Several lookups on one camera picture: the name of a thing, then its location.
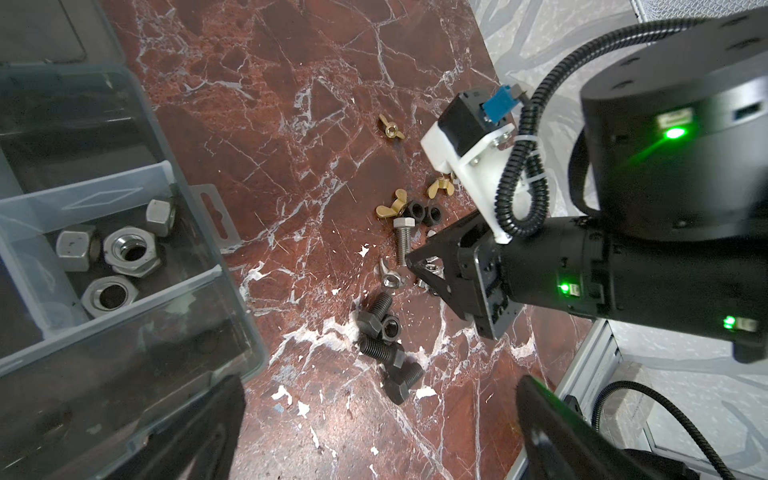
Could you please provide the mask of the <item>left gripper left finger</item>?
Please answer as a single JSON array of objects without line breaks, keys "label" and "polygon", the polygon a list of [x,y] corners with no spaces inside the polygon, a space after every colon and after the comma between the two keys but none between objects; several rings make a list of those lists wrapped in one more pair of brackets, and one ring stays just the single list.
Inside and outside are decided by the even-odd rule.
[{"label": "left gripper left finger", "polygon": [[103,479],[227,479],[244,419],[238,375],[158,421],[138,419],[120,429],[121,455]]}]

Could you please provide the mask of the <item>brass wing nut left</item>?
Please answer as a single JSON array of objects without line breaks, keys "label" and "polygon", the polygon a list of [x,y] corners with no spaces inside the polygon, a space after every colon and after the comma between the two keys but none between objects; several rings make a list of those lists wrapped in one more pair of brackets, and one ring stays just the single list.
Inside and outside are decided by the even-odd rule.
[{"label": "brass wing nut left", "polygon": [[380,219],[388,219],[400,216],[408,203],[408,193],[404,189],[397,189],[394,192],[392,204],[379,205],[375,208],[375,214]]}]

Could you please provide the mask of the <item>brass wing nut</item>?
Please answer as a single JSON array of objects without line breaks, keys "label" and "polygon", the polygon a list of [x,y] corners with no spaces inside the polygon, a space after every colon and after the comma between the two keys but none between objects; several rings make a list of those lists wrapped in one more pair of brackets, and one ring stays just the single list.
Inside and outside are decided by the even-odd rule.
[{"label": "brass wing nut", "polygon": [[453,180],[450,177],[439,177],[435,179],[426,190],[426,195],[429,199],[435,199],[439,193],[443,193],[448,197],[455,194],[456,187]]},{"label": "brass wing nut", "polygon": [[397,189],[394,192],[392,204],[379,205],[375,208],[375,214],[380,219],[388,219],[400,216],[408,203],[408,193],[404,189]]},{"label": "brass wing nut", "polygon": [[405,135],[396,123],[389,120],[384,114],[378,116],[383,133],[388,139],[404,140]]}]

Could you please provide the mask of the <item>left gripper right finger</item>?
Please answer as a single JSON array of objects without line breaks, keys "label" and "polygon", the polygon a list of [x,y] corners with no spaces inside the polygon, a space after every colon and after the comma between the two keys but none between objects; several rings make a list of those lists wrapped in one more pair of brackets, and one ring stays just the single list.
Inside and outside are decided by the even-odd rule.
[{"label": "left gripper right finger", "polygon": [[614,448],[536,378],[516,387],[516,406],[532,479],[657,479]]}]

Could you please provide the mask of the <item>black hex nut right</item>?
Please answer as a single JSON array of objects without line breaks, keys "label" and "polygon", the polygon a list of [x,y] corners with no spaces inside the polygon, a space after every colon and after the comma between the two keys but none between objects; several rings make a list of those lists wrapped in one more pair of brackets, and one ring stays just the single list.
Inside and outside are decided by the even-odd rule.
[{"label": "black hex nut right", "polygon": [[427,227],[439,225],[443,220],[443,211],[438,205],[428,205],[424,208],[422,223]]}]

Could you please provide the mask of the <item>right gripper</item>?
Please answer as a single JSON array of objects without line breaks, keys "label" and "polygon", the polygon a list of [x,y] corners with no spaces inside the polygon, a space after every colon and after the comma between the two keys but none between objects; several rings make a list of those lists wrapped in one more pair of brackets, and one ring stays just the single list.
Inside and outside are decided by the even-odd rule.
[{"label": "right gripper", "polygon": [[505,291],[501,246],[477,211],[407,254],[406,265],[483,338],[500,339],[522,309]]}]

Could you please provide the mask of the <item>black hex nut left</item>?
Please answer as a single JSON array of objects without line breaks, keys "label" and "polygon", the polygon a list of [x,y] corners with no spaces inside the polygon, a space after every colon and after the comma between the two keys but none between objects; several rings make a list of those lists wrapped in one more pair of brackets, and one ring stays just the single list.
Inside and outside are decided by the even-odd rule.
[{"label": "black hex nut left", "polygon": [[405,205],[403,216],[413,218],[417,224],[420,224],[426,216],[425,206],[416,200],[411,200]]}]

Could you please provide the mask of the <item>brass wing nut far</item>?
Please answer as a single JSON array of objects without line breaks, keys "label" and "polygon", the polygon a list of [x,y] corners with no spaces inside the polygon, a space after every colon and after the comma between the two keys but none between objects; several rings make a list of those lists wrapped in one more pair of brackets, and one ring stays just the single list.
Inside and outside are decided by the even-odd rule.
[{"label": "brass wing nut far", "polygon": [[378,116],[383,133],[388,139],[404,140],[405,135],[396,123],[389,120],[384,114]]}]

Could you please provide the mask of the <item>black hex nut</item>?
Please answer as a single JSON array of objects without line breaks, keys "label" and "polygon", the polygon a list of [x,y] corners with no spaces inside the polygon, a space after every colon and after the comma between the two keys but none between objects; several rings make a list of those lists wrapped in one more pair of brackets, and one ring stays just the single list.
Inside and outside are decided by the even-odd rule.
[{"label": "black hex nut", "polygon": [[425,206],[416,200],[411,200],[405,205],[403,216],[413,218],[417,224],[420,224],[426,216]]},{"label": "black hex nut", "polygon": [[428,205],[424,208],[422,223],[427,227],[439,225],[443,220],[443,211],[438,205]]}]

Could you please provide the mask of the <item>brass wing nut bottom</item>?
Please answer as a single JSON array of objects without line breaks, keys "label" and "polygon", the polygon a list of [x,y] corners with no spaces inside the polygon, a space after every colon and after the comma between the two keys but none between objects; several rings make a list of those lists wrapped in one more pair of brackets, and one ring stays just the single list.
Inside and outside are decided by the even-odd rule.
[{"label": "brass wing nut bottom", "polygon": [[456,187],[453,180],[450,177],[439,177],[435,179],[426,190],[426,195],[429,199],[435,199],[439,193],[443,193],[448,197],[455,194]]}]

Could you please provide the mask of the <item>steel hex bolt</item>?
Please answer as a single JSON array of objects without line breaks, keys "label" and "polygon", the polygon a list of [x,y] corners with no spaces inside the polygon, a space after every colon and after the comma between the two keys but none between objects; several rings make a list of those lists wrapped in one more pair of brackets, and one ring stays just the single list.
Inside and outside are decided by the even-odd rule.
[{"label": "steel hex bolt", "polygon": [[393,220],[393,228],[397,241],[397,262],[399,266],[406,265],[406,257],[411,251],[411,230],[416,226],[413,217],[397,217]]}]

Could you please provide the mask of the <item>steel hex nut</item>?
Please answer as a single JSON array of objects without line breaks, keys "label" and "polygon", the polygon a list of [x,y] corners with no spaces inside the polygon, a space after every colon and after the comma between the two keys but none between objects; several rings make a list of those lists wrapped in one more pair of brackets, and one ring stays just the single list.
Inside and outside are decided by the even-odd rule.
[{"label": "steel hex nut", "polygon": [[176,203],[172,198],[152,199],[145,210],[146,230],[160,238],[168,237],[175,225]]},{"label": "steel hex nut", "polygon": [[55,251],[64,271],[87,272],[100,258],[101,236],[94,225],[72,225],[58,234]]},{"label": "steel hex nut", "polygon": [[162,264],[155,235],[133,226],[108,235],[103,241],[103,255],[116,273],[134,278],[144,278]]}]

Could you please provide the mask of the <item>steel wing nut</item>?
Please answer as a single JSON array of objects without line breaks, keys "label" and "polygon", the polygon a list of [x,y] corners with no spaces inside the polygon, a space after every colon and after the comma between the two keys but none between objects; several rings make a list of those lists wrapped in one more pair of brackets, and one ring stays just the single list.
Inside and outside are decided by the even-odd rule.
[{"label": "steel wing nut", "polygon": [[390,269],[384,258],[379,259],[379,277],[382,286],[386,289],[398,290],[405,285],[404,278],[399,272]]}]

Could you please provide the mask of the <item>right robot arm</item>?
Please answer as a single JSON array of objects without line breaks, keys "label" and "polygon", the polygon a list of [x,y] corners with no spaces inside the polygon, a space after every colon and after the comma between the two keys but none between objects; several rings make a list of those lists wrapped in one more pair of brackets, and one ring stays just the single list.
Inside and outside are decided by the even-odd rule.
[{"label": "right robot arm", "polygon": [[[581,89],[568,164],[572,217],[549,213],[539,127],[589,62],[632,54]],[[767,11],[604,34],[532,94],[459,93],[423,136],[475,210],[409,254],[409,270],[477,332],[523,305],[613,319],[767,356]]]}]

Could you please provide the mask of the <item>grey plastic organizer box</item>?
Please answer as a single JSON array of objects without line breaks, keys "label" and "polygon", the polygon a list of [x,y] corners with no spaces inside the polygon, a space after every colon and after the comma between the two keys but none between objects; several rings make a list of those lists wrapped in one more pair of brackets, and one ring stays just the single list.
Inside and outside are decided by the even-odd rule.
[{"label": "grey plastic organizer box", "polygon": [[[120,429],[158,421],[223,378],[268,358],[221,254],[119,41],[95,1],[1,5],[1,475],[103,479]],[[146,230],[172,198],[161,266],[116,273],[103,241]],[[56,255],[66,227],[94,225],[87,272]]]}]

